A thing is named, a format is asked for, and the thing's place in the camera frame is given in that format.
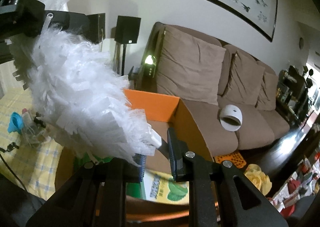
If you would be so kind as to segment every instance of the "speaker stand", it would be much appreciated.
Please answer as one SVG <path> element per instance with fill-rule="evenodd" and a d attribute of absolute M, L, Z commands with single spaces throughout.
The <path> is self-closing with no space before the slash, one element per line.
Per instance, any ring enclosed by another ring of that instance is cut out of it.
<path fill-rule="evenodd" d="M 121 76 L 124 76 L 124 63 L 125 63 L 125 51 L 127 50 L 127 44 L 123 45 L 122 52 L 122 65 L 121 65 Z"/>

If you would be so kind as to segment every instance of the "sofa seat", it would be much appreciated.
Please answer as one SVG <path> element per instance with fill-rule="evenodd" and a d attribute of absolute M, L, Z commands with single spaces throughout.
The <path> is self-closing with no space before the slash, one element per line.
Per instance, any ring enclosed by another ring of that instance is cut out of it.
<path fill-rule="evenodd" d="M 275 140 L 275 135 L 267 121 L 253 105 L 232 103 L 220 96 L 218 96 L 218 103 L 220 109 L 233 104 L 242 112 L 242 126 L 236 131 L 239 150 L 260 148 Z"/>
<path fill-rule="evenodd" d="M 219 107 L 213 104 L 183 100 L 201 132 L 213 157 L 234 152 L 238 140 L 234 132 L 225 130 L 219 120 Z"/>
<path fill-rule="evenodd" d="M 285 134 L 288 133 L 290 126 L 284 120 L 283 117 L 279 115 L 275 110 L 259 110 L 260 114 L 268 123 L 269 127 L 272 129 L 275 139 L 282 138 Z"/>

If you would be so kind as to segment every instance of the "white round object on sofa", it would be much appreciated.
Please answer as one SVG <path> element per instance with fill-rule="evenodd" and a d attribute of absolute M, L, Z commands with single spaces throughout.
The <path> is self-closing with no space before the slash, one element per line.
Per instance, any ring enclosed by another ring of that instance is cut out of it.
<path fill-rule="evenodd" d="M 222 127 L 228 131 L 237 131 L 242 125 L 242 113 L 237 106 L 226 105 L 219 117 Z"/>

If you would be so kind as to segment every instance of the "black cord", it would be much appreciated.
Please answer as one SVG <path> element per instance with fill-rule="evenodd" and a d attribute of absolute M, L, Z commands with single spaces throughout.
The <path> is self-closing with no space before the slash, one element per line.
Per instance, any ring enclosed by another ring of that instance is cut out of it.
<path fill-rule="evenodd" d="M 7 162 L 4 160 L 4 158 L 2 157 L 1 153 L 0 153 L 0 158 L 2 160 L 2 162 L 5 164 L 5 166 L 9 169 L 9 171 L 13 174 L 13 176 L 19 181 L 19 183 L 22 185 L 23 189 L 27 192 L 27 197 L 31 202 L 31 206 L 33 208 L 33 210 L 36 212 L 36 208 L 33 205 L 32 199 L 31 199 L 31 194 L 27 191 L 27 188 L 25 187 L 25 185 L 22 183 L 22 181 L 17 177 L 17 175 L 12 171 L 12 169 L 9 167 L 9 165 L 7 164 Z"/>

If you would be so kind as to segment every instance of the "black speaker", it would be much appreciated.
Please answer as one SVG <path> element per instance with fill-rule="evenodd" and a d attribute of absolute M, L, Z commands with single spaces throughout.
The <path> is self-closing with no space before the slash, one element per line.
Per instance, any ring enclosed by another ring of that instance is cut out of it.
<path fill-rule="evenodd" d="M 120 44 L 136 44 L 140 30 L 140 17 L 118 16 L 115 41 Z"/>

